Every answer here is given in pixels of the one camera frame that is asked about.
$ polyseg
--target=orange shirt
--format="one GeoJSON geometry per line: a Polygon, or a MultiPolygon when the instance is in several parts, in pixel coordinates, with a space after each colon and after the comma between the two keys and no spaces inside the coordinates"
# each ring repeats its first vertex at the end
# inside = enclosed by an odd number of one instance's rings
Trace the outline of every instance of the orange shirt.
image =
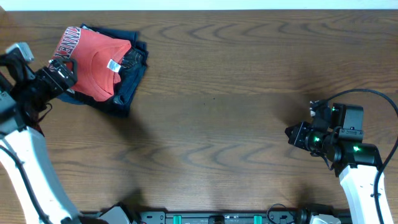
{"type": "Polygon", "coordinates": [[[111,59],[121,63],[130,48],[128,40],[68,27],[52,58],[75,59],[78,80],[72,90],[92,96],[96,101],[106,101],[114,95],[114,84],[121,81],[119,74],[107,67],[108,63],[111,59]]]}

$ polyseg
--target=white label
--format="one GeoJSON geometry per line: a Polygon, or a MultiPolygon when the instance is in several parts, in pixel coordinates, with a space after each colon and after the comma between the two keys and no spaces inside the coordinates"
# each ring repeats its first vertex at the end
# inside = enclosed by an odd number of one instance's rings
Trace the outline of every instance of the white label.
{"type": "Polygon", "coordinates": [[[121,67],[120,64],[116,63],[114,60],[112,60],[112,59],[109,60],[108,66],[107,66],[108,69],[110,69],[114,72],[119,72],[120,67],[121,67]]]}

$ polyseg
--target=folded clothes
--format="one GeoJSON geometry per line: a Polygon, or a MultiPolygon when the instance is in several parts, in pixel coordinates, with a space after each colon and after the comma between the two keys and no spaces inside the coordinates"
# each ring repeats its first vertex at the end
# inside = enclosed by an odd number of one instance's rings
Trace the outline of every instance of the folded clothes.
{"type": "MultiPolygon", "coordinates": [[[[146,60],[148,51],[146,50],[146,43],[137,41],[138,32],[88,27],[85,24],[82,24],[80,29],[106,35],[108,38],[110,37],[112,39],[128,40],[131,48],[124,54],[121,60],[117,60],[117,58],[114,60],[116,66],[120,65],[118,68],[120,82],[118,82],[118,77],[115,75],[113,81],[113,96],[105,101],[98,101],[92,95],[74,89],[67,91],[58,98],[67,103],[90,105],[114,116],[127,117],[135,90],[147,68],[146,60]]],[[[110,64],[108,62],[107,65],[105,65],[105,70],[110,70],[110,68],[107,68],[110,64]]]]}
{"type": "Polygon", "coordinates": [[[106,101],[114,95],[114,84],[121,81],[117,72],[106,68],[109,60],[121,62],[130,48],[128,40],[68,27],[52,59],[75,59],[78,81],[71,89],[92,96],[96,101],[106,101]]]}

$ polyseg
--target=wooden table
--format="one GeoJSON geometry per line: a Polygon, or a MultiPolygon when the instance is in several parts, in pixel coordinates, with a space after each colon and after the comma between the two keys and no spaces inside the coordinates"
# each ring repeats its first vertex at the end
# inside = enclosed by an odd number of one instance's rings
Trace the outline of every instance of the wooden table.
{"type": "MultiPolygon", "coordinates": [[[[42,122],[49,155],[80,210],[128,203],[168,210],[265,210],[273,203],[348,204],[320,158],[287,144],[308,102],[372,88],[398,102],[397,11],[8,12],[0,47],[29,43],[47,64],[82,22],[139,30],[149,68],[128,119],[53,100],[42,122]]],[[[386,158],[398,133],[389,104],[358,93],[364,142],[386,158]]],[[[398,220],[398,161],[386,169],[398,220]]],[[[0,222],[24,223],[0,169],[0,222]]]]}

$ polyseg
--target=clothing tag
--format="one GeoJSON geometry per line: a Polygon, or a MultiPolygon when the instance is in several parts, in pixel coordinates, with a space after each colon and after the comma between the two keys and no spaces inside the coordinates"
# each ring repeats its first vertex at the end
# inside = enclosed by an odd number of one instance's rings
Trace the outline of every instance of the clothing tag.
{"type": "Polygon", "coordinates": [[[87,26],[84,26],[84,25],[83,25],[83,27],[81,27],[81,28],[86,29],[86,30],[91,30],[91,31],[93,31],[92,29],[90,29],[90,28],[88,28],[87,26]]]}
{"type": "Polygon", "coordinates": [[[114,60],[112,60],[112,59],[109,60],[108,66],[107,66],[108,69],[110,69],[114,72],[119,72],[120,67],[121,67],[120,64],[116,63],[114,60]]]}
{"type": "Polygon", "coordinates": [[[73,94],[75,94],[75,91],[74,91],[74,90],[72,90],[72,89],[70,89],[70,88],[69,88],[69,89],[67,89],[67,91],[68,91],[68,92],[70,92],[70,93],[73,93],[73,94]]]}

